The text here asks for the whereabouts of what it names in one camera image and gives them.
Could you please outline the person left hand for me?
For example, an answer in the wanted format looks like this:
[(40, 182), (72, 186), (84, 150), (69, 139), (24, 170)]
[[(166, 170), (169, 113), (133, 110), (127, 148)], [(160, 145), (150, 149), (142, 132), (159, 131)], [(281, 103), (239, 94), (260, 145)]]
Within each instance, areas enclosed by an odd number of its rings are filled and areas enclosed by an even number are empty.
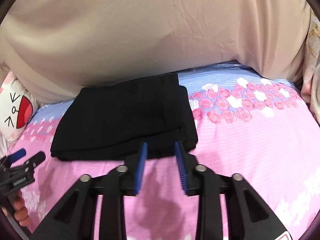
[(19, 222), (20, 226), (27, 227), (30, 223), (30, 217), (20, 190), (15, 195), (13, 207), (15, 209), (15, 219)]

